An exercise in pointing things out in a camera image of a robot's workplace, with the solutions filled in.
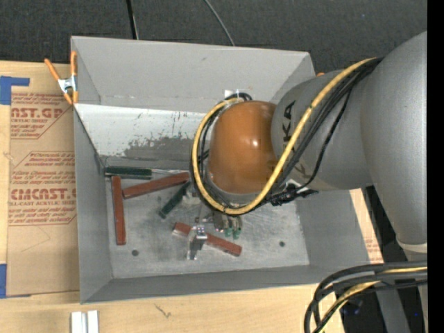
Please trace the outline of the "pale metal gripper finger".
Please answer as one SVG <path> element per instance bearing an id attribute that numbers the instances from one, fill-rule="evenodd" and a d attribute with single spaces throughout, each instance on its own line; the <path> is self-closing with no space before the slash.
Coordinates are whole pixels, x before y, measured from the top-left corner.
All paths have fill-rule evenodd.
<path id="1" fill-rule="evenodd" d="M 195 235 L 195 247 L 196 250 L 201 250 L 204 243 L 207 241 L 207 233 L 204 225 L 196 226 L 196 235 Z"/>
<path id="2" fill-rule="evenodd" d="M 187 259 L 188 260 L 195 260 L 197 249 L 196 249 L 196 232 L 194 230 L 191 230 L 188 237 L 187 237 Z"/>

